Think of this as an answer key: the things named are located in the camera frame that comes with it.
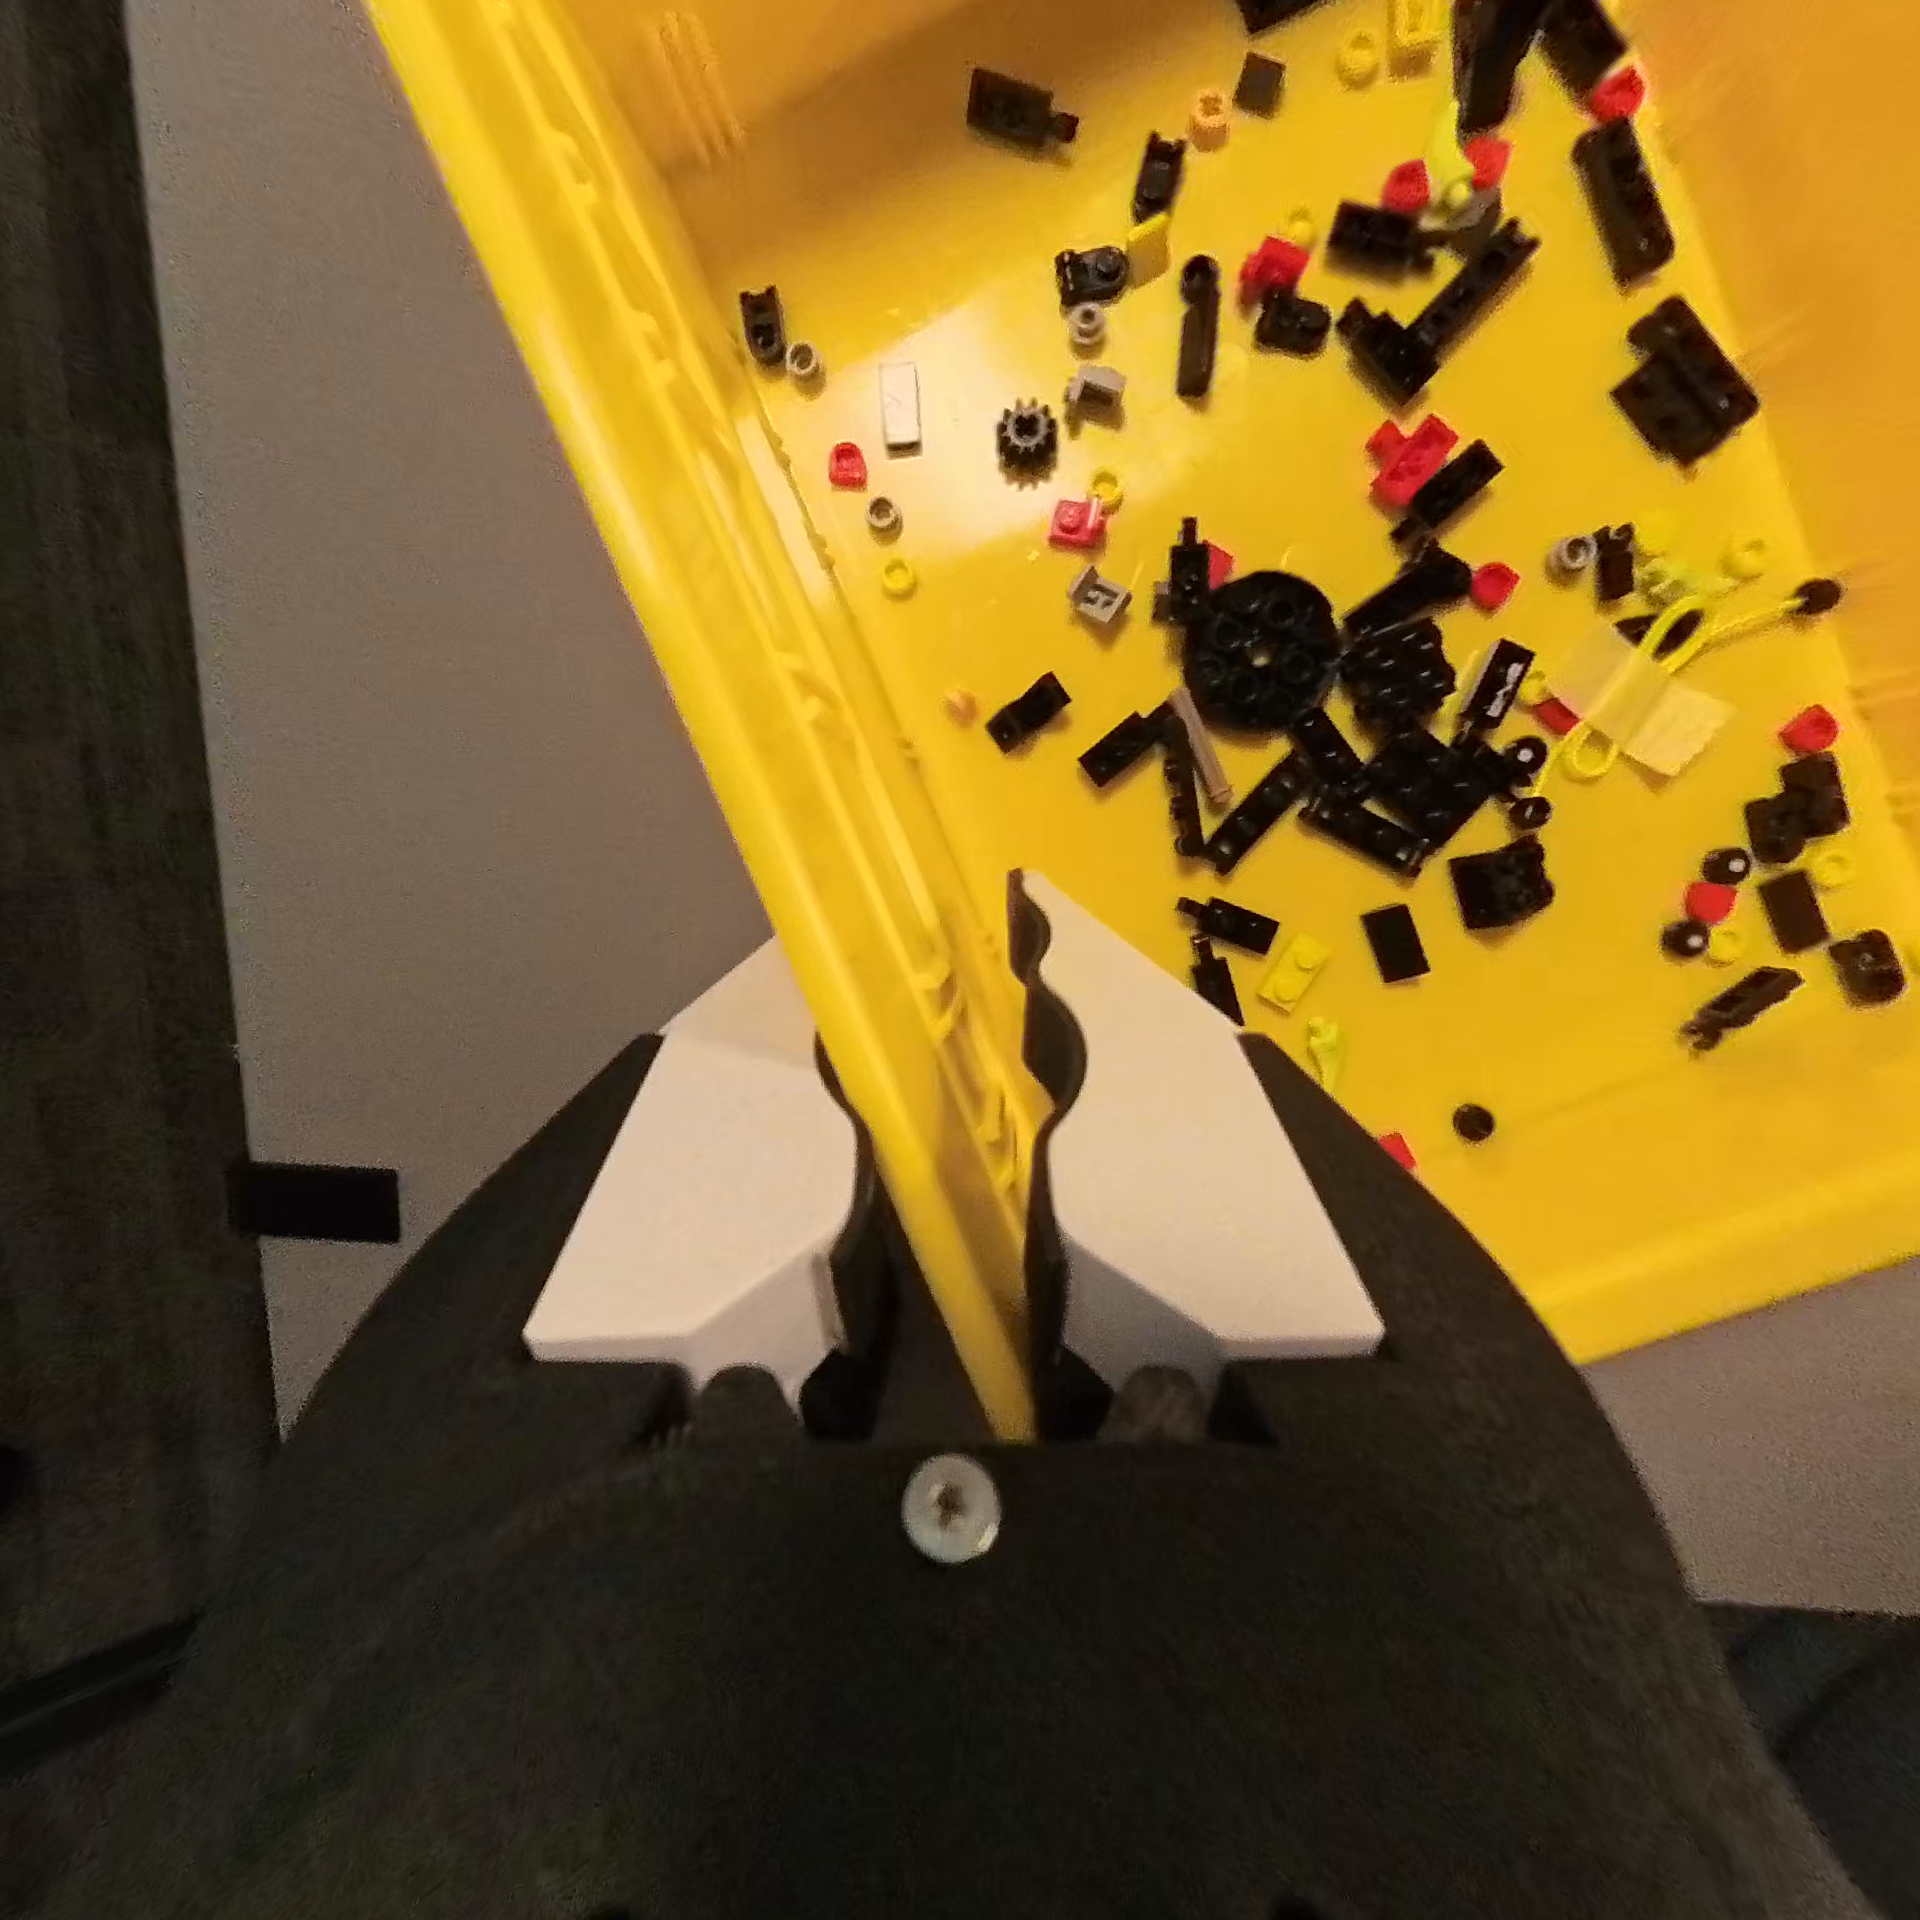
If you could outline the pile of loose lego pieces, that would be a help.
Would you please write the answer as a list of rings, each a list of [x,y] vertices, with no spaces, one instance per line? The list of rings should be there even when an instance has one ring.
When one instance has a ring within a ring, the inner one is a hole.
[[[1772,395],[1638,5],[840,5],[723,190],[966,816],[1403,1166],[1916,1133]]]

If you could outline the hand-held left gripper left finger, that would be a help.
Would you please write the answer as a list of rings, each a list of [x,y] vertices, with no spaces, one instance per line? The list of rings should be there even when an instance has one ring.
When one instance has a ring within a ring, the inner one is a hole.
[[[810,1434],[871,1434],[900,1236],[776,940],[660,1032],[530,1310],[540,1362],[772,1378]]]

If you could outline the yellow plastic bin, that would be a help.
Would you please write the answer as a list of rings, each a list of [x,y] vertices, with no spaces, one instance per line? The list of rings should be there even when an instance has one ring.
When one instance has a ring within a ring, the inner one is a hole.
[[[370,5],[1000,1432],[1916,1258],[1916,5]]]

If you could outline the black table edge bracket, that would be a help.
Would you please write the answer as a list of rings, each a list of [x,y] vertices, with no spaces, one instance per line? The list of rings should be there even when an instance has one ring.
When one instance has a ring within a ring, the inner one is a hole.
[[[229,1228],[258,1242],[398,1246],[396,1169],[240,1158],[227,1169]]]

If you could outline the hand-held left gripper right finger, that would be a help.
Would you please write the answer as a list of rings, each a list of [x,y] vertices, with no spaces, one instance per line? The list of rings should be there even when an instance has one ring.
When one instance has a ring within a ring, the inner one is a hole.
[[[1046,1096],[1026,1225],[1043,1434],[1092,1434],[1140,1372],[1368,1360],[1383,1316],[1235,1019],[1037,870],[1006,883],[1022,1064]]]

